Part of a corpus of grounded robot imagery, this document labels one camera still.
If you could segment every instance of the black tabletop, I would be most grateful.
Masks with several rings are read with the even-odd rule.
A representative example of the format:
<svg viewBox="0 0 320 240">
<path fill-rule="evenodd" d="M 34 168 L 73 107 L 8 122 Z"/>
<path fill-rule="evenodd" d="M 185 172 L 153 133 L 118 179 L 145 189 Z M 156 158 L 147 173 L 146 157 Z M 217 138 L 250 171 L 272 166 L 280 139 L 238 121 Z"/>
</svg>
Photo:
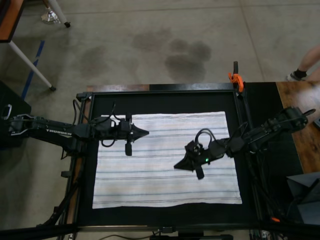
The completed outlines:
<svg viewBox="0 0 320 240">
<path fill-rule="evenodd" d="M 229 132 L 240 125 L 232 84 L 204 85 L 150 85 L 144 93 L 98 93 L 91 104 L 91 118 L 108 114 L 113 101 L 116 113 L 125 114 L 178 114 L 225 111 Z M 283 109 L 275 83 L 247 83 L 247 100 L 254 127 Z M 286 191 L 286 176 L 302 173 L 299 158 L 291 135 L 270 142 L 268 179 L 274 185 L 272 194 L 285 203 L 290 202 Z M 92 209 L 98 142 L 88 145 L 85 157 L 84 184 L 79 195 L 77 223 L 80 226 L 185 226 L 225 224 L 253 226 L 257 223 L 256 208 L 249 181 L 249 170 L 244 156 L 235 157 L 242 204 L 192 203 L 173 207 L 113 207 Z M 284 165 L 290 165 L 283 171 Z"/>
</svg>

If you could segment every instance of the floor stain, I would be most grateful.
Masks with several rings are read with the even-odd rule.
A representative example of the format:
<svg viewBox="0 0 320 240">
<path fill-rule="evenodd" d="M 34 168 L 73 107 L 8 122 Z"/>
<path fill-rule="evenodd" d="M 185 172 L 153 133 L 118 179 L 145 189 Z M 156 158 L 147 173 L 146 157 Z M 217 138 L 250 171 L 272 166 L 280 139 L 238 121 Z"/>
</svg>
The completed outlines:
<svg viewBox="0 0 320 240">
<path fill-rule="evenodd" d="M 175 39 L 170 43 L 169 47 L 172 52 L 183 53 L 188 50 L 189 44 L 185 40 Z"/>
<path fill-rule="evenodd" d="M 170 29 L 159 31 L 147 31 L 136 35 L 131 46 L 144 52 L 158 51 L 165 43 L 172 38 Z"/>
<path fill-rule="evenodd" d="M 200 82 L 205 79 L 204 64 L 187 54 L 169 56 L 164 64 L 169 76 L 178 83 Z"/>
<path fill-rule="evenodd" d="M 126 57 L 121 60 L 122 65 L 127 70 L 129 75 L 133 78 L 135 83 L 139 83 L 138 78 L 138 68 L 139 68 L 139 60 L 134 57 Z"/>
<path fill-rule="evenodd" d="M 172 52 L 180 54 L 170 55 L 164 65 L 176 83 L 198 83 L 205 80 L 205 62 L 211 59 L 211 48 L 202 41 L 188 44 L 181 39 L 175 39 L 169 44 Z"/>
<path fill-rule="evenodd" d="M 105 74 L 108 71 L 105 55 L 106 47 L 104 46 L 86 50 L 76 64 L 81 75 L 85 78 L 95 78 Z"/>
<path fill-rule="evenodd" d="M 202 41 L 192 43 L 188 52 L 199 61 L 207 62 L 211 59 L 211 48 Z"/>
</svg>

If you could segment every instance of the concrete floor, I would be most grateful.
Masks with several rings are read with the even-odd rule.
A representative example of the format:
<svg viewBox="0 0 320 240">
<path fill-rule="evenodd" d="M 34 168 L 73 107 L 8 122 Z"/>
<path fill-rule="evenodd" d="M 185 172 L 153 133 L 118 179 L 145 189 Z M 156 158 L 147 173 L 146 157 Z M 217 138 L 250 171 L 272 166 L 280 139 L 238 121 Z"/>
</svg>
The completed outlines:
<svg viewBox="0 0 320 240">
<path fill-rule="evenodd" d="M 30 1 L 13 41 L 32 61 L 45 41 L 38 69 L 57 91 L 34 76 L 26 101 L 33 115 L 62 122 L 72 122 L 72 100 L 90 85 L 228 82 L 233 61 L 247 82 L 283 81 L 320 39 L 320 0 L 58 2 L 71 28 L 43 24 L 44 6 Z M 0 80 L 20 95 L 29 71 L 0 44 Z M 33 227 L 50 216 L 65 194 L 60 172 L 70 160 L 60 156 L 60 147 L 35 139 L 0 152 L 1 229 Z"/>
</svg>

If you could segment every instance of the wooden surface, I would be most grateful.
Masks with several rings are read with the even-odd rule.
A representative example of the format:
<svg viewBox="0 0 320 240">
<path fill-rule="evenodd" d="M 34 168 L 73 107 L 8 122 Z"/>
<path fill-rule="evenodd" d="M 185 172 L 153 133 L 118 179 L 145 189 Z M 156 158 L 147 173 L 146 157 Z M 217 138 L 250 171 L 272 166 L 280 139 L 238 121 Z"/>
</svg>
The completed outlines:
<svg viewBox="0 0 320 240">
<path fill-rule="evenodd" d="M 276 85 L 284 108 L 299 107 L 303 113 L 316 109 L 308 116 L 306 128 L 293 134 L 293 140 L 303 172 L 320 172 L 320 130 L 313 124 L 320 118 L 320 82 L 277 82 Z"/>
<path fill-rule="evenodd" d="M 91 105 L 91 100 L 87 99 L 84 105 L 84 115 L 86 117 L 89 117 L 89 112 L 90 112 L 90 105 Z M 82 121 L 84 124 L 86 124 L 88 121 L 86 119 L 83 119 Z M 72 183 L 74 183 L 79 176 L 79 172 L 81 169 L 81 166 L 83 164 L 83 158 L 78 157 L 75 162 L 75 168 L 74 168 L 74 175 L 73 175 L 73 180 Z M 76 206 L 77 206 L 77 195 L 78 195 L 78 190 L 75 191 L 73 194 L 70 204 L 68 207 L 68 212 L 67 212 L 67 217 L 66 217 L 66 223 L 67 224 L 72 224 L 74 222 L 74 217 L 75 217 L 75 212 L 76 212 Z"/>
<path fill-rule="evenodd" d="M 0 25 L 0 41 L 10 42 L 19 21 L 24 0 L 11 0 L 11 4 Z"/>
</svg>

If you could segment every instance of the black box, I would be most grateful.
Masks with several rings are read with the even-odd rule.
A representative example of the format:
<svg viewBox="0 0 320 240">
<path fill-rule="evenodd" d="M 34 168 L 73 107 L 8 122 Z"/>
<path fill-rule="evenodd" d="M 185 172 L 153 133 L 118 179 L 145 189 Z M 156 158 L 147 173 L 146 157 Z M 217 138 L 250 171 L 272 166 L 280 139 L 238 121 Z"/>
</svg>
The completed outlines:
<svg viewBox="0 0 320 240">
<path fill-rule="evenodd" d="M 8 135 L 9 119 L 19 114 L 29 114 L 31 106 L 0 81 L 0 148 L 19 147 L 22 139 Z"/>
</svg>

